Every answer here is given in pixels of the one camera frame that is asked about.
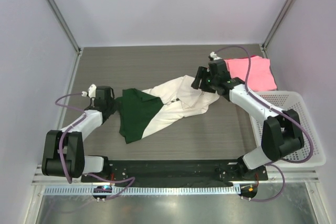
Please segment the green and white t-shirt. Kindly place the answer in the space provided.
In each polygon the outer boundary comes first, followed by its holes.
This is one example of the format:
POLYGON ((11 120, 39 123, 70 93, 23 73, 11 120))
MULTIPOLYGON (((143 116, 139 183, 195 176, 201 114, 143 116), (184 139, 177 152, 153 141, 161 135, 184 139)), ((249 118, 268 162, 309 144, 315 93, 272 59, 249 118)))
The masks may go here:
POLYGON ((204 114, 219 99, 191 87, 194 77, 184 75, 151 89, 125 89, 116 98, 120 114, 119 133, 127 144, 148 137, 174 122, 204 114))

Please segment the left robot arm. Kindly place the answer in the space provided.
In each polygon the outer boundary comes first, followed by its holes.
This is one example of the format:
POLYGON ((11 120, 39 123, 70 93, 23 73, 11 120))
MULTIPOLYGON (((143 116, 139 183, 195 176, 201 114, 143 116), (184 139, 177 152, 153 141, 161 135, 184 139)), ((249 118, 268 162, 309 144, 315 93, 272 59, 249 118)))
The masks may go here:
POLYGON ((90 99, 85 109, 74 108, 82 115, 60 130, 50 130, 46 134, 42 174, 64 177, 69 183, 82 175, 94 174, 105 182, 112 174, 109 160, 105 156, 85 155, 84 140, 117 111, 114 90, 109 86, 92 84, 81 94, 90 99))

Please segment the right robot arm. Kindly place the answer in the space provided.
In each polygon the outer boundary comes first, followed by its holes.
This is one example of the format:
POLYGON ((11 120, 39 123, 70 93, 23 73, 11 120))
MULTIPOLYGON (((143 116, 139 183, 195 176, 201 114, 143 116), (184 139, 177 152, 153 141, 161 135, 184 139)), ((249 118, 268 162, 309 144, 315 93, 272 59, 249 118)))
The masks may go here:
POLYGON ((237 159, 236 171, 241 179, 250 179, 258 168, 304 147, 298 113, 273 106, 251 91, 246 81, 232 78, 225 61, 217 59, 209 61, 208 67, 200 66, 191 87, 224 97, 262 125, 259 146, 237 159))

